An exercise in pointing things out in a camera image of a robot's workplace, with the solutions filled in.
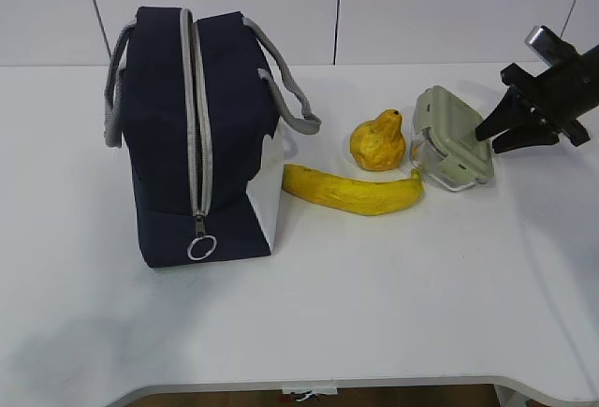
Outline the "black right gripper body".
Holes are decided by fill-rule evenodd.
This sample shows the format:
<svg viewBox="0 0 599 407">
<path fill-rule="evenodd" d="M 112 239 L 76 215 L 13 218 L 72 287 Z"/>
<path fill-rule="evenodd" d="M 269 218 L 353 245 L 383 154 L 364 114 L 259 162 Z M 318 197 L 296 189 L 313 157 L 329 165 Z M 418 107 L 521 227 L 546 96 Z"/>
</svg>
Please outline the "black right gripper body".
<svg viewBox="0 0 599 407">
<path fill-rule="evenodd" d="M 502 82 L 518 90 L 531 104 L 531 124 L 548 124 L 578 147 L 591 139 L 578 118 L 598 106 L 598 48 L 532 76 L 512 64 Z"/>
</svg>

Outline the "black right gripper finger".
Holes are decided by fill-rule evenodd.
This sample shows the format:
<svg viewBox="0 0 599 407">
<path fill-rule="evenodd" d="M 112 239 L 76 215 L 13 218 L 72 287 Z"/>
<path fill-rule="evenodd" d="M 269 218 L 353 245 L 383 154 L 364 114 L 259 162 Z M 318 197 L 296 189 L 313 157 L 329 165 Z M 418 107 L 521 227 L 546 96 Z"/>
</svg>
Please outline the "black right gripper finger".
<svg viewBox="0 0 599 407">
<path fill-rule="evenodd" d="M 498 124 L 530 124 L 532 104 L 516 89 L 508 88 L 492 113 L 475 129 L 478 141 L 494 138 Z"/>
<path fill-rule="evenodd" d="M 496 153 L 550 146 L 559 141 L 559 132 L 548 124 L 498 124 L 493 129 L 496 138 L 492 148 Z"/>
</svg>

